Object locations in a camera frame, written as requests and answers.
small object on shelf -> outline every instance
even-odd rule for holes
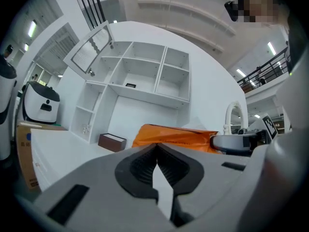
[[[136,84],[127,83],[126,86],[136,88]]]
[[[126,139],[109,133],[100,134],[98,145],[110,151],[118,152],[125,149]]]
[[[83,134],[88,135],[91,130],[91,125],[83,124]]]

black slot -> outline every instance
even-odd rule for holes
[[[88,192],[89,187],[75,185],[47,215],[54,221],[64,225]]]
[[[230,169],[234,169],[234,170],[238,170],[238,171],[244,171],[245,168],[246,168],[245,165],[236,164],[236,163],[232,163],[232,162],[224,162],[221,166],[226,167],[226,168],[230,168]]]
[[[47,104],[42,104],[40,109],[44,110],[44,111],[50,112],[52,110],[52,106],[51,105],[47,105]]]

small box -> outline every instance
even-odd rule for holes
[[[32,165],[31,128],[54,131],[65,131],[66,129],[61,126],[46,125],[29,121],[20,121],[17,124],[16,145],[20,168],[28,188],[36,189],[39,187],[39,184]]]
[[[100,134],[98,145],[113,152],[124,150],[126,147],[126,139],[106,133]]]

door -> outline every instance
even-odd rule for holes
[[[113,43],[109,23],[105,21],[79,41],[64,58],[64,62],[82,78],[91,80],[94,75],[91,65],[104,49],[113,48]]]

ceiling light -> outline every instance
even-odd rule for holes
[[[31,21],[31,25],[30,25],[29,32],[28,32],[28,35],[30,36],[30,38],[32,37],[34,33],[36,26],[37,26],[37,23],[35,22],[35,20]]]
[[[273,54],[273,55],[276,55],[276,51],[275,51],[274,47],[272,46],[272,44],[271,44],[270,42],[268,42],[268,46],[269,46],[269,48],[271,49],[272,54]]]
[[[253,81],[250,80],[250,82],[252,83],[253,86],[256,86],[255,83]]]
[[[244,72],[242,72],[240,69],[236,70],[239,74],[241,74],[243,77],[246,77],[246,75],[244,74]]]

